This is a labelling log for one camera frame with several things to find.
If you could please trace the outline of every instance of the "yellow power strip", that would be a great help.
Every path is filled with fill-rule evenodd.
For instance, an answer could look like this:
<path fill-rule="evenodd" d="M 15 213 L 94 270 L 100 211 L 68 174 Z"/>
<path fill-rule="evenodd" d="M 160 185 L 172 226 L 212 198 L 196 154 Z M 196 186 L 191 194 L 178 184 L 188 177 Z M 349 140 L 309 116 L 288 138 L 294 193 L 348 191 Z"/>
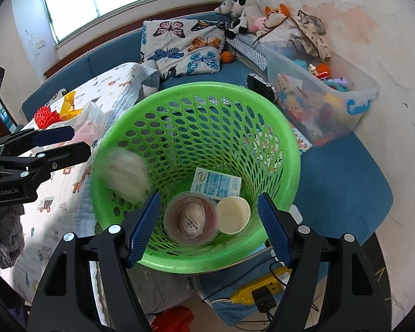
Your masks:
<path fill-rule="evenodd" d="M 291 270 L 287 267 L 282 266 L 275 269 L 274 273 L 276 276 L 279 276 L 284 272 L 290 271 Z M 241 286 L 232 296 L 230 296 L 230 301 L 232 303 L 241 303 L 242 305 L 253 305 L 255 302 L 253 301 L 252 291 L 263 286 L 267 286 L 272 295 L 284 290 L 284 286 L 269 272 L 268 274 Z"/>

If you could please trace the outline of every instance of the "blue gripper pad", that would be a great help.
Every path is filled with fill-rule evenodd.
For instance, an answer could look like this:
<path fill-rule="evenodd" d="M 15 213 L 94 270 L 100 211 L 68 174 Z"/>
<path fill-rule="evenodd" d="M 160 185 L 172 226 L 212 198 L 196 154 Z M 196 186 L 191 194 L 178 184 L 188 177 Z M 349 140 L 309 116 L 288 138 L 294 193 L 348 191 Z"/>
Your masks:
<path fill-rule="evenodd" d="M 282 227 L 277 217 L 277 213 L 286 212 L 276 209 L 269 195 L 261 194 L 258 198 L 258 214 L 260 215 L 261 222 L 270 239 L 275 256 L 277 256 L 286 267 L 291 268 L 293 258 L 289 249 L 289 237 Z"/>
<path fill-rule="evenodd" d="M 39 131 L 34 137 L 32 137 L 32 143 L 39 147 L 49 146 L 54 143 L 70 141 L 74 135 L 75 132 L 72 126 L 46 129 Z"/>
<path fill-rule="evenodd" d="M 160 198 L 160 194 L 155 192 L 149 197 L 141 210 L 129 213 L 135 214 L 143 211 L 143 214 L 139 217 L 139 221 L 129 237 L 129 243 L 127 244 L 129 252 L 126 260 L 131 267 L 143 258 L 143 254 L 146 250 L 149 239 L 151 238 L 152 230 L 157 224 L 161 210 L 162 199 Z"/>

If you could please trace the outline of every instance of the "white wall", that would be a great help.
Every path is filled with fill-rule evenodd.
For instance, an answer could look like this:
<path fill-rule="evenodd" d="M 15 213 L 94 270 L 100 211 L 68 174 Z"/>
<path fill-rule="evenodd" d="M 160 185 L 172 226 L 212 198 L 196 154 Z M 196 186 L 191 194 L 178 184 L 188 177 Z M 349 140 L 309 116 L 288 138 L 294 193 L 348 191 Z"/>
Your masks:
<path fill-rule="evenodd" d="M 132 21 L 182 6 L 217 1 L 222 0 L 142 0 L 132 8 L 121 9 L 120 12 L 109 13 L 107 16 L 103 16 L 97 25 L 90 23 L 90 27 L 81 29 L 80 33 L 75 35 L 73 39 L 66 39 L 66 41 L 60 43 L 58 46 L 58 55 L 60 58 L 63 58 L 96 37 Z"/>
<path fill-rule="evenodd" d="M 392 289 L 393 326 L 415 304 L 414 0 L 262 0 L 322 19 L 331 49 L 375 77 L 379 99 L 356 134 L 390 184 L 393 207 L 377 230 Z"/>
<path fill-rule="evenodd" d="M 46 80 L 43 74 L 59 60 L 44 0 L 12 0 L 12 10 L 21 44 L 42 84 Z M 45 46 L 37 48 L 36 42 L 41 40 Z"/>
<path fill-rule="evenodd" d="M 15 121 L 22 123 L 20 107 L 40 83 L 20 42 L 11 0 L 0 6 L 0 66 L 5 69 L 0 98 Z"/>

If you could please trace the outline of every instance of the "paper cup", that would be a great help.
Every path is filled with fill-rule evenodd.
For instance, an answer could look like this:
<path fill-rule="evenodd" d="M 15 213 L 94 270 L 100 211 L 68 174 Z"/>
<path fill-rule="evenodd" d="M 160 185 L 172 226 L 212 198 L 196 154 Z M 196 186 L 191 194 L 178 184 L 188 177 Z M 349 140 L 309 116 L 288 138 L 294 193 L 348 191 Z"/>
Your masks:
<path fill-rule="evenodd" d="M 250 206 L 247 201 L 238 196 L 222 199 L 217 204 L 217 228 L 226 235 L 235 235 L 241 232 L 250 219 Z"/>

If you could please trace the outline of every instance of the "butterfly pillow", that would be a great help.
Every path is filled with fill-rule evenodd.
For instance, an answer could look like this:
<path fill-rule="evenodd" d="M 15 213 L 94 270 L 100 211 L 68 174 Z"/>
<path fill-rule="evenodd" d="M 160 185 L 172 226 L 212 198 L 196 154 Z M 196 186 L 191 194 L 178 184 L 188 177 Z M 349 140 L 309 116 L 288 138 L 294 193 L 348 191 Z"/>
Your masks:
<path fill-rule="evenodd" d="M 220 71 L 226 23 L 204 20 L 145 21 L 141 58 L 154 60 L 160 79 Z"/>

